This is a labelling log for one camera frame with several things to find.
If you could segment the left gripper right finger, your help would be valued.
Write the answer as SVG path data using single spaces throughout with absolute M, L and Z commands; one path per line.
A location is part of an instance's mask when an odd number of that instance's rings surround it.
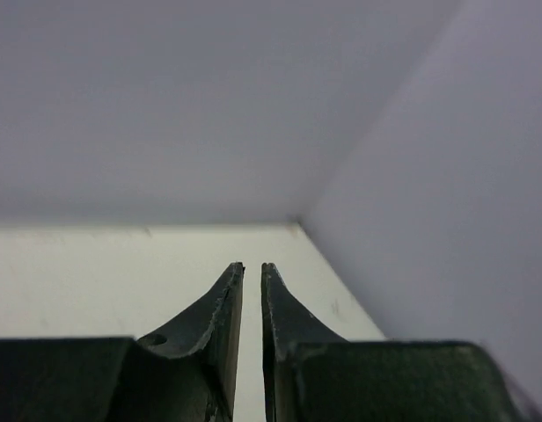
M 268 421 L 541 421 L 482 347 L 465 341 L 349 341 L 261 267 Z

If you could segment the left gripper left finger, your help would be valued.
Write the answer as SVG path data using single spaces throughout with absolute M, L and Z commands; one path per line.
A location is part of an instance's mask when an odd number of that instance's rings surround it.
M 0 338 L 0 421 L 230 421 L 244 266 L 141 338 Z

